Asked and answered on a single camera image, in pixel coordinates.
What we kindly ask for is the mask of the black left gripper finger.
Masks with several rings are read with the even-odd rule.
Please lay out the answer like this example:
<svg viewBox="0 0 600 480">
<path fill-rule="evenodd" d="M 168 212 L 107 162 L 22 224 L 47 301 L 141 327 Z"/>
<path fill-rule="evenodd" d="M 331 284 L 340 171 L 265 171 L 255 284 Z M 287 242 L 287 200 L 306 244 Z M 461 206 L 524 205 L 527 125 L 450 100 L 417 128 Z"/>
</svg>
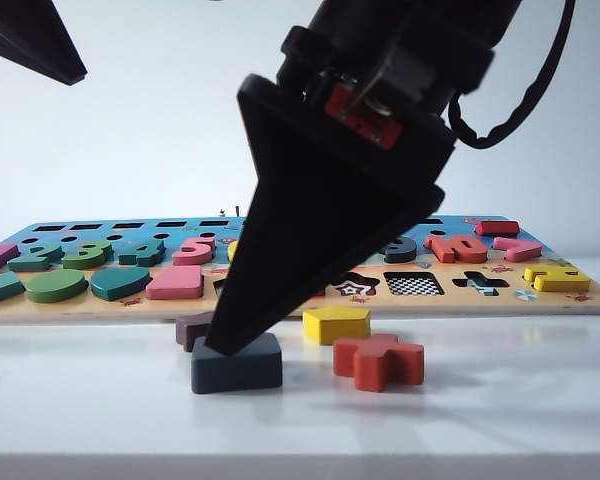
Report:
<svg viewBox="0 0 600 480">
<path fill-rule="evenodd" d="M 54 80 L 87 74 L 54 3 L 46 0 L 0 0 L 0 57 Z"/>
<path fill-rule="evenodd" d="M 83 62 L 62 23 L 0 23 L 0 57 L 65 85 L 83 79 Z"/>
</svg>

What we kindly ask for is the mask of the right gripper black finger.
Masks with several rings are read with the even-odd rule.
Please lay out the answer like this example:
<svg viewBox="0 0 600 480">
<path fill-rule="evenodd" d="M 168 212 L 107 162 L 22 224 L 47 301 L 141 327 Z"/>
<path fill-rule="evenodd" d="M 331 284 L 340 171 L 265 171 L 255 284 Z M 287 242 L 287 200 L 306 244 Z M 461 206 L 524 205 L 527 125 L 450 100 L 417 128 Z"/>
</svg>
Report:
<svg viewBox="0 0 600 480">
<path fill-rule="evenodd" d="M 416 222 L 423 223 L 434 214 L 444 200 L 445 193 L 437 185 L 421 189 L 416 197 Z"/>
</svg>

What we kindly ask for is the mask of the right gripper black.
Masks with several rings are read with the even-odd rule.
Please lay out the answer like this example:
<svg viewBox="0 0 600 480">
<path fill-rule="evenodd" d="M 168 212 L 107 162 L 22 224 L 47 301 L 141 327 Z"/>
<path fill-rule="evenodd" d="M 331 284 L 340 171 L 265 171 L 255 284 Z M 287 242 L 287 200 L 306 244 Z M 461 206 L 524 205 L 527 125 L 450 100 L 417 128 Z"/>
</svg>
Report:
<svg viewBox="0 0 600 480">
<path fill-rule="evenodd" d="M 493 58 L 480 24 L 318 24 L 283 43 L 281 87 L 238 92 L 258 184 L 207 344 L 230 355 L 418 224 L 453 151 L 440 118 Z"/>
</svg>

